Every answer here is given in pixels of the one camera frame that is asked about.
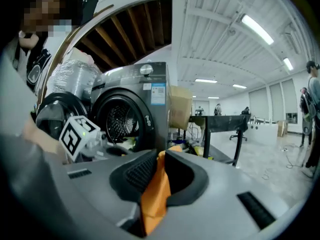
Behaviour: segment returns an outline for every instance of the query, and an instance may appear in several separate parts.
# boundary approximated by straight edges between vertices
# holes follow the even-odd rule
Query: concrete floor
[[[212,133],[210,144],[234,158],[237,138],[229,140],[231,134],[234,133]],[[276,146],[261,145],[250,139],[243,140],[236,167],[266,185],[292,207],[308,196],[313,185],[312,179],[306,177],[300,167],[306,156],[308,138],[305,139],[303,148],[297,147],[300,143],[301,135],[295,134],[278,137]],[[289,162],[286,156],[293,165],[298,166],[287,168]]]

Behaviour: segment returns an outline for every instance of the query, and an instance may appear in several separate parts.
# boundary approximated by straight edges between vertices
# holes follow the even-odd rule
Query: fluorescent ceiling light
[[[262,37],[263,40],[266,41],[268,45],[271,45],[274,42],[271,36],[248,15],[245,14],[241,21],[244,24],[246,24],[250,29],[252,29],[254,32],[256,32],[260,37]]]
[[[208,80],[208,79],[196,79],[196,82],[203,82],[203,83],[211,83],[215,84],[217,81],[216,80]]]
[[[286,66],[288,67],[289,70],[293,70],[294,67],[292,66],[290,60],[288,58],[284,58],[283,62],[286,64]]]
[[[238,85],[238,84],[234,84],[232,85],[233,87],[237,87],[237,88],[242,88],[242,89],[247,89],[246,86],[242,86],[242,85]]]

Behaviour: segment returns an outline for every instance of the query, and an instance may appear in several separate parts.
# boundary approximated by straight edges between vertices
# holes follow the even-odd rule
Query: front-loading washing machine
[[[90,119],[113,144],[159,152],[168,147],[170,105],[167,64],[133,64],[95,79]]]
[[[52,138],[59,140],[69,117],[88,116],[88,108],[77,96],[68,91],[49,94],[37,111],[36,126]]]

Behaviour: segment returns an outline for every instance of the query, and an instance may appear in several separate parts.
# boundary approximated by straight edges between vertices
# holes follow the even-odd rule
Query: washing machine door
[[[59,140],[59,136],[69,117],[87,116],[81,100],[70,92],[54,92],[41,103],[36,119],[36,126]]]
[[[155,126],[146,104],[133,92],[111,89],[94,103],[91,120],[108,141],[138,152],[155,148]]]

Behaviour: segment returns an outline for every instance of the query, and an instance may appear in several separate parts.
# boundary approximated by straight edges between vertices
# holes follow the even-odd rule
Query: gray washing machine
[[[90,119],[109,142],[129,150],[168,147],[170,85],[165,62],[134,64],[98,76]]]

